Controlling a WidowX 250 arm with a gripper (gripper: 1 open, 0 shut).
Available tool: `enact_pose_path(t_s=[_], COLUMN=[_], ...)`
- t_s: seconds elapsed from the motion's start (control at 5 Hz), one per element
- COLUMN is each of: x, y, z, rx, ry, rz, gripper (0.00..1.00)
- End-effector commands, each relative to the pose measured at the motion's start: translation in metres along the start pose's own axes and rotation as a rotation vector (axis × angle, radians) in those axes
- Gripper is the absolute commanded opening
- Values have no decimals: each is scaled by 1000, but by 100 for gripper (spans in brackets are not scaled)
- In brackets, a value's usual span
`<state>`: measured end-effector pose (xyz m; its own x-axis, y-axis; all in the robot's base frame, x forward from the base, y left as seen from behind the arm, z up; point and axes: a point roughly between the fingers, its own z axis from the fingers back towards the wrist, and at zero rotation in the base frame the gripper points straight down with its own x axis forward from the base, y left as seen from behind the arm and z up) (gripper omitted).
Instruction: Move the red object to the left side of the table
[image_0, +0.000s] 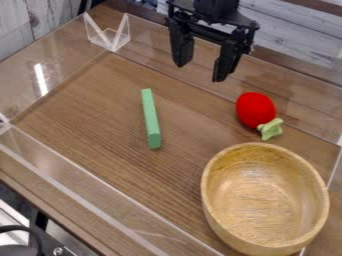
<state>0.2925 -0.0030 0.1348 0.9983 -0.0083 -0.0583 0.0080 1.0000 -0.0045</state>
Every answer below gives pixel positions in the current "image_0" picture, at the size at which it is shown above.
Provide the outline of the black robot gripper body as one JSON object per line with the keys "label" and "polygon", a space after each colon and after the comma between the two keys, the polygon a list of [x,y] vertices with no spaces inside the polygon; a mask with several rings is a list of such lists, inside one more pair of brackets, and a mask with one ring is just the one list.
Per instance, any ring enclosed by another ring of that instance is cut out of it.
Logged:
{"label": "black robot gripper body", "polygon": [[257,22],[239,12],[240,0],[167,0],[167,23],[176,20],[188,26],[192,37],[221,44],[235,40],[243,54],[251,51]]}

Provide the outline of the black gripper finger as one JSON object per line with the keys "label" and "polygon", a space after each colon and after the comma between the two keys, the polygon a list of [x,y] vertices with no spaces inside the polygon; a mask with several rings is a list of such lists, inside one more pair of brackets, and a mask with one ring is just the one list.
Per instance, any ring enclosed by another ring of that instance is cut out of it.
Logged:
{"label": "black gripper finger", "polygon": [[235,40],[224,40],[220,47],[219,57],[213,63],[212,81],[221,82],[235,72],[243,51]]}
{"label": "black gripper finger", "polygon": [[171,20],[168,24],[171,53],[175,65],[181,68],[193,56],[193,37],[184,23]]}

